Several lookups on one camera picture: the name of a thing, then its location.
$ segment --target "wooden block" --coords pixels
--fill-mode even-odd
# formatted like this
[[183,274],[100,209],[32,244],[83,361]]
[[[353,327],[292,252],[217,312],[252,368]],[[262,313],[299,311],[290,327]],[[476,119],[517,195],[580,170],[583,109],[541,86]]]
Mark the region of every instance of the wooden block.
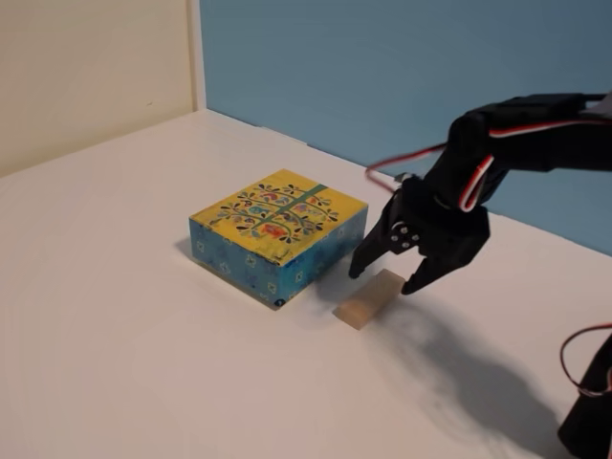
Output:
[[360,330],[376,313],[402,291],[405,279],[389,270],[382,270],[363,287],[341,302],[334,316]]
[[191,255],[277,310],[360,244],[366,219],[366,203],[281,169],[191,215]]

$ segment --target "blue box side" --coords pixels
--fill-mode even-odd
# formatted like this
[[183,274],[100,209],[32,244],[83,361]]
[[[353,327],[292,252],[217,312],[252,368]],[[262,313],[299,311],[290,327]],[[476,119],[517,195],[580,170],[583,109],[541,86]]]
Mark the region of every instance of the blue box side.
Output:
[[279,266],[191,219],[189,232],[196,260],[260,301],[281,305]]
[[350,253],[363,240],[366,219],[367,207],[281,267],[281,298],[289,301]]

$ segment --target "small wooden block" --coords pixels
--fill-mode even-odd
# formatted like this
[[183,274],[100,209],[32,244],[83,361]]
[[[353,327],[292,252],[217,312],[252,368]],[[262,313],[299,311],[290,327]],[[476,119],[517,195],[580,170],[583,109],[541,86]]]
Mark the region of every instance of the small wooden block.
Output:
[[360,330],[376,313],[402,291],[405,279],[389,270],[382,270],[363,287],[341,302],[334,316]]

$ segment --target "painted tree design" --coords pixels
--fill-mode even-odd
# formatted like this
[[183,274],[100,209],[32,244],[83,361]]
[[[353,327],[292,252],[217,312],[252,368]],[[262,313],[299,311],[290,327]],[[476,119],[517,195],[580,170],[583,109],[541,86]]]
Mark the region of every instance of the painted tree design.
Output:
[[308,190],[294,185],[259,184],[253,190],[239,193],[236,202],[223,204],[214,223],[225,218],[232,220],[242,236],[269,235],[292,244],[322,231],[325,222],[339,219],[339,214],[330,208],[329,199],[307,193]]

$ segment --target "blue wall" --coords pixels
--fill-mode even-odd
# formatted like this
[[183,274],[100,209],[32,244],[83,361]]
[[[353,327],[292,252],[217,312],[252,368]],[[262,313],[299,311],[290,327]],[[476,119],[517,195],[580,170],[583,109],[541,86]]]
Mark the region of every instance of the blue wall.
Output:
[[[612,0],[202,0],[208,107],[370,164],[485,103],[608,92],[611,18]],[[513,172],[489,208],[612,253],[610,195],[607,173]]]

